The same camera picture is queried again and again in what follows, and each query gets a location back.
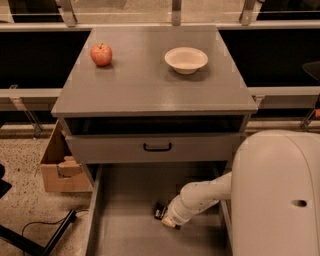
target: bowl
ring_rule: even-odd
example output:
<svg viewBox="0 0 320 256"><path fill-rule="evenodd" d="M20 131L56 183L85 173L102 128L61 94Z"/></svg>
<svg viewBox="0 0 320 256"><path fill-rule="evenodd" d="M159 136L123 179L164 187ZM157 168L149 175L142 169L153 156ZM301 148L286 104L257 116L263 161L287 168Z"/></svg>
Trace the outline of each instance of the bowl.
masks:
<svg viewBox="0 0 320 256"><path fill-rule="evenodd" d="M189 75L202 68L208 62L208 56L195 48L179 47L164 56L165 61L180 74Z"/></svg>

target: black object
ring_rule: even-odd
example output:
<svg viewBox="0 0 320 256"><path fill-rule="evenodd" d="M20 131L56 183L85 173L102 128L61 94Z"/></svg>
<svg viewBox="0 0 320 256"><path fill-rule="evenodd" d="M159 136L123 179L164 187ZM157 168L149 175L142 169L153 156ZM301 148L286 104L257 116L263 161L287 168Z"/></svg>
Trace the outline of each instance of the black object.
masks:
<svg viewBox="0 0 320 256"><path fill-rule="evenodd" d="M248 87L319 86L303 70L320 60L320 29L220 30Z"/></svg>
<svg viewBox="0 0 320 256"><path fill-rule="evenodd" d="M5 173L4 166L0 164L0 198L2 198L12 187L10 183L2 180Z"/></svg>
<svg viewBox="0 0 320 256"><path fill-rule="evenodd" d="M265 0L257 20L320 19L320 0Z"/></svg>
<svg viewBox="0 0 320 256"><path fill-rule="evenodd" d="M0 89L63 88L90 31L0 33Z"/></svg>
<svg viewBox="0 0 320 256"><path fill-rule="evenodd" d="M307 74L320 82L320 61L305 63L302 68Z"/></svg>
<svg viewBox="0 0 320 256"><path fill-rule="evenodd" d="M167 207L162 205L161 203L157 202L154 210L153 210L153 214L154 214L154 218L157 220L162 220L164 215L167 212Z"/></svg>
<svg viewBox="0 0 320 256"><path fill-rule="evenodd" d="M5 168L0 164L0 198L11 188L11 184L2 180L4 173ZM45 247L42 247L2 225L0 225L0 238L32 256L48 256L67 229L68 225L71 222L74 222L75 219L76 211L71 210Z"/></svg>
<svg viewBox="0 0 320 256"><path fill-rule="evenodd" d="M9 0L14 22L63 22L55 0Z"/></svg>

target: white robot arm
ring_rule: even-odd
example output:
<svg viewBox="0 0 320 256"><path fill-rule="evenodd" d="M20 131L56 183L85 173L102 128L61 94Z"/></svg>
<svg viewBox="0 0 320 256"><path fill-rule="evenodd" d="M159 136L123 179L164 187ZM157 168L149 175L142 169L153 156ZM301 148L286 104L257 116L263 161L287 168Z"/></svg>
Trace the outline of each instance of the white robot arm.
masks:
<svg viewBox="0 0 320 256"><path fill-rule="evenodd" d="M188 183L169 204L162 223L169 227L181 226L219 200L230 199L231 177L230 172L213 181Z"/></svg>

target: red apple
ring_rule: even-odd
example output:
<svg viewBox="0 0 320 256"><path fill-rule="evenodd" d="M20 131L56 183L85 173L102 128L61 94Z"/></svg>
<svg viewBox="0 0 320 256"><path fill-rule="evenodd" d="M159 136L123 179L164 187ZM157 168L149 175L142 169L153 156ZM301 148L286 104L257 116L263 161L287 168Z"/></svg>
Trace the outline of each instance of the red apple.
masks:
<svg viewBox="0 0 320 256"><path fill-rule="evenodd" d="M111 48L104 43L95 44L91 48L90 56L97 66L104 67L110 64L112 51Z"/></svg>

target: floor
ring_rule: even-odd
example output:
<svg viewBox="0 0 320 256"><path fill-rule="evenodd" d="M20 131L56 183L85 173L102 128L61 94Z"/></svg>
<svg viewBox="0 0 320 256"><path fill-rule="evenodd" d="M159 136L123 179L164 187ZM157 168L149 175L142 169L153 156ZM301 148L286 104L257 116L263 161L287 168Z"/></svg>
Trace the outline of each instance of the floor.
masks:
<svg viewBox="0 0 320 256"><path fill-rule="evenodd" d="M0 129L0 163L6 167L4 180L12 189L0 200L1 225L21 234L29 222L57 222L69 210L86 210L91 193L47 193L39 163L48 144L53 125L44 126L40 138L33 138L31 125L4 125ZM81 255L82 237L86 232L87 212L79 212L53 250L53 256ZM24 236L45 246L58 225L34 224ZM19 256L22 251L0 240L1 256Z"/></svg>

